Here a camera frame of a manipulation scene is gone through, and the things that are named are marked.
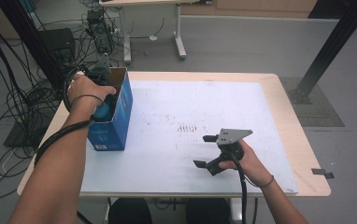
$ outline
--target white desk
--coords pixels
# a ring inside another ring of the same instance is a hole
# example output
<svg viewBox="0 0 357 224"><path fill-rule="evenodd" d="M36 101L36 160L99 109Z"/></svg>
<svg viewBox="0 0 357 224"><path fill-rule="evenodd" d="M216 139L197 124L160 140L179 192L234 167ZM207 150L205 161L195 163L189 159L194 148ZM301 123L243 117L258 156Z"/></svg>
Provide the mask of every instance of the white desk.
<svg viewBox="0 0 357 224"><path fill-rule="evenodd" d="M287 95L282 88L278 77L271 74L227 74L227 73L164 73L164 72L129 72L129 77L131 80L176 80L176 81L205 81L205 80L214 80L214 81L229 81L229 82L255 82L260 83L265 99L268 103L269 109L272 114L272 118L275 121L276 129L280 137L281 144L284 148L285 154L288 158L290 167L293 171L293 176L295 179L296 186L298 187L298 193L295 196L328 196L331 191L327 184L327 181L323 175L314 175L311 172L311 168L320 168L315 155L313 154L312 148L310 147L307 138L303 132L301 125L293 112L293 108L287 98ZM53 121L46 133L44 139L49 137L51 134L55 133L60 129L64 123L68 113L65 111L64 107L61 106L56 113ZM106 152L97 152L98 155L102 155ZM139 164L139 169L147 169L146 167L141 167ZM29 175L33 171L33 164L30 164L29 169L27 170L21 184L18 187L18 192L21 194L22 189L27 182ZM116 172L117 174L123 174L123 171L111 170L110 172ZM104 184L104 176L99 176L97 184ZM169 181L165 179L159 180L155 176L155 186L162 186L163 181ZM125 191L94 191L81 192L81 196L100 196L100 197L194 197L194 196L205 196L205 197L240 197L240 193L237 191L231 192L208 192L205 194L193 195L187 192L176 190L175 192L170 192L165 190L163 193L155 189L153 193L135 194L133 192Z"/></svg>
<svg viewBox="0 0 357 224"><path fill-rule="evenodd" d="M123 60L126 63L132 61L131 49L130 49L130 36L127 34L127 28L125 23L125 12L124 7L128 6L142 6L142 5L161 5L161 4L175 4L176 5L176 31L174 32L174 37L178 47L178 55L184 60L187 56L184 45L181 40L181 31L180 31L180 14L182 3L194 3L199 0L111 0L107 2L100 1L101 7L115 7L118 9L120 20L121 20L121 31L123 35Z"/></svg>

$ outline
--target wooden table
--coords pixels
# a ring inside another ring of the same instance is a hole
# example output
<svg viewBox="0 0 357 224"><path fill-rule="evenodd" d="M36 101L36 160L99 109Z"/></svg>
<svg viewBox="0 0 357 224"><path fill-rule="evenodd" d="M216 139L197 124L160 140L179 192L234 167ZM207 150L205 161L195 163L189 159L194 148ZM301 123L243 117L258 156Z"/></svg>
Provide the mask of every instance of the wooden table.
<svg viewBox="0 0 357 224"><path fill-rule="evenodd" d="M130 36L127 33L126 23L125 23L125 12L124 7L129 6L144 6L144 5L166 5L166 4L174 4L176 5L176 31L174 32L174 37L176 40L176 44L178 47L178 55L184 60L187 56L184 45L181 40L181 22L180 22L180 14L181 14L181 6L183 3L194 3L199 0L111 0L102 2L99 4L101 7L115 7L118 9L118 13L120 15L121 20L121 31L123 35L123 60L125 63L129 64L132 61L131 49L130 49Z"/></svg>
<svg viewBox="0 0 357 224"><path fill-rule="evenodd" d="M264 96L271 111L273 120L280 137L281 144L285 150L290 167L293 171L298 193L295 196L328 196L331 193L330 187L323 175L312 174L312 168L321 168L307 140L290 101L283 89L278 77L273 74L246 74L246 73L187 73L187 72L129 72L131 80L155 80L155 81L221 81L221 82L255 82L260 83L264 91ZM44 140L51 134L57 132L63 125L68 112L61 105ZM33 172L33 163L30 164L19 187L21 194L25 183ZM110 197L127 196L108 194L101 192L92 196ZM240 194L233 193L230 197L240 197Z"/></svg>

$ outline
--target cardboard box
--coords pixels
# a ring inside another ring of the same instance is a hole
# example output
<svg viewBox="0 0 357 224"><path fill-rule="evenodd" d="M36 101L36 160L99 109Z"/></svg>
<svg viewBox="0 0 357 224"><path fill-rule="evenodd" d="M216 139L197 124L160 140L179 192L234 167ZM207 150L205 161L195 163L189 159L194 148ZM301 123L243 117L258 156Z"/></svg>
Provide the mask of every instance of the cardboard box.
<svg viewBox="0 0 357 224"><path fill-rule="evenodd" d="M132 90L126 68L111 68L107 80L117 89L118 101L111 121L96 122L91 125L88 139L94 150L120 151L125 149L133 103Z"/></svg>

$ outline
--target wrist strap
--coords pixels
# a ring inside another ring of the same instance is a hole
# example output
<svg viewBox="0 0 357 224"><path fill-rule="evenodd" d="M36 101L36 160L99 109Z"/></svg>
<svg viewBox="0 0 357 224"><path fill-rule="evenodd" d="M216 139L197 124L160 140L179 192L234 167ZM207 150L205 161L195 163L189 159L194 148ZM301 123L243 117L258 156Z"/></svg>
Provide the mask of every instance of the wrist strap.
<svg viewBox="0 0 357 224"><path fill-rule="evenodd" d="M100 99L99 97L95 96L95 95L84 94L84 95L80 95L80 96L78 96L77 98L75 98L75 99L73 100L73 102L71 102L71 105L73 105L79 98L82 98L82 97L84 97L84 96L90 96L90 97L96 98L97 100L100 101L100 104L103 103L103 100Z"/></svg>
<svg viewBox="0 0 357 224"><path fill-rule="evenodd" d="M260 188L260 189L266 188L266 187L268 187L269 185L271 185L272 182L274 182L274 179L275 179L275 177L272 175L271 180L270 180L267 184L262 185L262 186L257 186L257 187Z"/></svg>

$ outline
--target floor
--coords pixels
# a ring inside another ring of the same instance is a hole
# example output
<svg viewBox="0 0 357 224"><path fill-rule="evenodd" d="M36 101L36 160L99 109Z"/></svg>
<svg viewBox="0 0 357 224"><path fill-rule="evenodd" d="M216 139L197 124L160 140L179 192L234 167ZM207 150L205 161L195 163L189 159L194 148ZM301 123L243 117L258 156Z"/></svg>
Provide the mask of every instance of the floor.
<svg viewBox="0 0 357 224"><path fill-rule="evenodd" d="M171 34L170 30L167 32L174 27L171 25L167 21L162 33ZM158 41L132 39L134 55L128 67L132 71L254 72L302 77L335 25L334 20L186 16L182 18L181 30L188 54L185 61L178 57L173 38L166 35ZM123 66L123 62L118 60L118 63ZM30 64L36 69L31 59ZM28 85L21 71L15 76L21 86ZM304 129L321 167L335 176L328 180L332 194L324 198L292 200L310 223L357 223L357 30L318 84L345 124L340 128ZM7 110L6 95L0 77L0 116ZM2 142L13 124L13 119L0 122L0 158L8 151ZM9 160L6 167L15 162ZM24 169L27 164L28 161L21 163L17 170ZM0 183L0 195L15 189L20 180L21 175L4 178ZM0 199L0 223L8 221L18 199L16 193ZM161 211L153 199L148 202L154 223L185 223L183 205L178 205L176 211L173 205ZM83 198L79 211L91 222L103 223L106 204L107 200ZM252 210L250 200L249 219ZM266 203L261 199L257 223L272 222Z"/></svg>

